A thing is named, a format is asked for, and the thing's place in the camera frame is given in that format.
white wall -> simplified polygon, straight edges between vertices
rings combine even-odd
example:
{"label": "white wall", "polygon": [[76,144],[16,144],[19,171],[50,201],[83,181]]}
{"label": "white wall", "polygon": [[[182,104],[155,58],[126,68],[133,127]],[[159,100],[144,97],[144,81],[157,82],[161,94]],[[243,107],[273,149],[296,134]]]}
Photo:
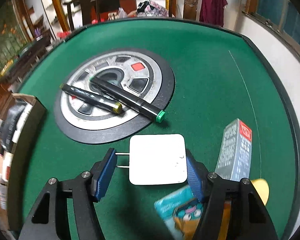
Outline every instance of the white wall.
{"label": "white wall", "polygon": [[[240,14],[236,32],[252,40],[283,83],[300,126],[300,62],[274,35],[252,19]],[[300,211],[293,232],[300,225]]]}
{"label": "white wall", "polygon": [[227,0],[228,5],[224,11],[224,27],[234,31],[239,12],[241,12],[241,0]]}

green felt table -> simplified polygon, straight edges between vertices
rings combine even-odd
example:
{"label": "green felt table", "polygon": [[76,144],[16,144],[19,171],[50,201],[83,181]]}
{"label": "green felt table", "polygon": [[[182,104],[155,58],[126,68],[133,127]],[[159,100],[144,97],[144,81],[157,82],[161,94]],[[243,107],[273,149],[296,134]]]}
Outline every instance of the green felt table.
{"label": "green felt table", "polygon": [[[250,179],[269,183],[266,208],[280,238],[293,204],[296,152],[290,117],[274,78],[262,56],[241,36],[163,19],[90,26],[55,48],[23,84],[20,92],[39,98],[48,112],[27,170],[24,219],[49,178],[74,178],[100,161],[109,147],[129,152],[130,138],[103,145],[71,140],[58,129],[53,114],[59,85],[71,71],[103,51],[126,47],[160,55],[175,74],[165,125],[152,123],[138,134],[182,134],[196,160],[214,171],[225,126],[239,118],[252,129]],[[118,165],[127,162],[124,157],[118,159]],[[135,186],[128,172],[117,168],[106,196],[95,204],[106,239],[172,239],[154,202],[183,184]],[[72,205],[69,223],[72,238],[77,239]]]}

gray box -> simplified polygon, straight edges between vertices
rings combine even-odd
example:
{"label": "gray box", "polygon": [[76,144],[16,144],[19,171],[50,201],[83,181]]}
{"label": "gray box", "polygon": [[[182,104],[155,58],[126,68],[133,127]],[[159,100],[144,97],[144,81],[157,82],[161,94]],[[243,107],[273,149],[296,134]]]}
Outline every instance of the gray box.
{"label": "gray box", "polygon": [[226,126],[215,173],[223,179],[240,181],[249,178],[252,131],[241,120]]}

metal screw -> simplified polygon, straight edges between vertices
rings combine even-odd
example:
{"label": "metal screw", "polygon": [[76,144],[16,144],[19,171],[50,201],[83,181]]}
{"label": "metal screw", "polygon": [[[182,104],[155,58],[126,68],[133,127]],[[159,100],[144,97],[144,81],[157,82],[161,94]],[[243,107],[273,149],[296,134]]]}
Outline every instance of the metal screw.
{"label": "metal screw", "polygon": [[51,179],[48,180],[48,183],[49,183],[50,185],[52,185],[52,184],[55,184],[56,181],[57,181],[56,178],[51,178]]}
{"label": "metal screw", "polygon": [[90,172],[89,171],[84,171],[83,173],[81,173],[81,177],[83,178],[87,178],[90,176]]}
{"label": "metal screw", "polygon": [[250,179],[243,178],[243,179],[242,179],[242,182],[243,182],[243,184],[248,185],[248,184],[250,184]]}
{"label": "metal screw", "polygon": [[212,179],[215,179],[217,177],[217,174],[215,172],[209,172],[208,176]]}

red object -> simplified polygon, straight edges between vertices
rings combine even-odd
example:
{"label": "red object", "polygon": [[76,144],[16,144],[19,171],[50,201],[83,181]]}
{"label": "red object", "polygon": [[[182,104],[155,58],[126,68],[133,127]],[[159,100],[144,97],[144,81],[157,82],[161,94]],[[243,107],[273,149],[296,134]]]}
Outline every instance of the red object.
{"label": "red object", "polygon": [[133,68],[134,71],[138,71],[145,68],[145,66],[140,62],[132,64],[131,67]]}
{"label": "red object", "polygon": [[91,20],[96,20],[97,19],[97,14],[96,14],[96,10],[94,9],[94,6],[91,6]]}
{"label": "red object", "polygon": [[137,9],[136,0],[120,0],[120,7],[128,13]]}
{"label": "red object", "polygon": [[96,23],[98,23],[98,20],[92,20],[91,23],[92,23],[92,24],[96,24]]}
{"label": "red object", "polygon": [[63,38],[65,38],[66,36],[68,36],[70,33],[71,33],[71,31],[67,31],[67,32],[58,32],[58,33],[57,33],[57,36],[58,36],[60,39],[63,39]]}
{"label": "red object", "polygon": [[240,120],[239,132],[249,141],[252,141],[252,130]]}
{"label": "red object", "polygon": [[6,170],[6,179],[9,180],[9,177],[10,177],[10,167],[7,166],[7,170]]}
{"label": "red object", "polygon": [[223,7],[226,0],[202,0],[199,21],[223,27]]}

